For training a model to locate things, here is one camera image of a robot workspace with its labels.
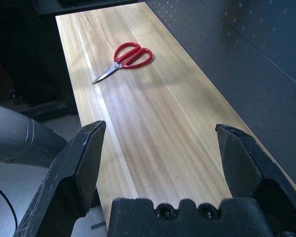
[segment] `light wood surface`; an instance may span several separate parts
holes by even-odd
[[[183,198],[218,207],[231,197],[215,125],[253,133],[150,8],[137,3],[56,19],[81,125],[107,122],[97,184],[107,224],[117,197],[149,198],[155,207],[178,207]],[[153,62],[92,85],[128,41],[149,48]]]

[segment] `gray wall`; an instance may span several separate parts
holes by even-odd
[[[296,183],[296,1],[146,3]]]

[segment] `screw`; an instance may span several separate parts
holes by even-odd
[[[217,209],[209,203],[200,204],[197,210],[207,220],[217,220],[219,218]]]
[[[157,217],[169,221],[177,216],[177,211],[170,204],[162,203],[157,207],[156,214]]]

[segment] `black plastic part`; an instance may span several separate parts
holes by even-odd
[[[94,208],[100,205],[101,205],[101,202],[100,202],[99,192],[98,192],[98,189],[96,189],[93,194],[93,199],[92,199],[90,208]]]
[[[296,191],[254,138],[225,125],[216,126],[222,167],[234,198],[255,198],[273,232],[296,234]]]
[[[175,218],[164,220],[148,199],[115,199],[108,237],[274,237],[252,198],[223,200],[217,220],[204,218],[189,199],[176,211]]]
[[[14,237],[69,237],[93,199],[105,122],[81,129],[50,165]]]

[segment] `red scissor handle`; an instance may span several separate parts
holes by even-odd
[[[130,46],[132,46],[134,48],[132,50],[130,50],[129,52],[125,53],[124,55],[120,56],[119,58],[117,57],[118,53],[122,49],[124,49],[126,47],[130,47]],[[148,54],[148,59],[146,59],[144,62],[131,65],[139,57],[141,57],[144,53]],[[117,50],[115,51],[115,54],[114,54],[114,62],[122,64],[122,67],[125,69],[133,69],[133,68],[142,67],[142,66],[150,63],[151,60],[152,60],[152,52],[147,48],[141,48],[139,44],[133,43],[133,42],[127,42],[127,43],[122,44],[120,47],[117,48]]]

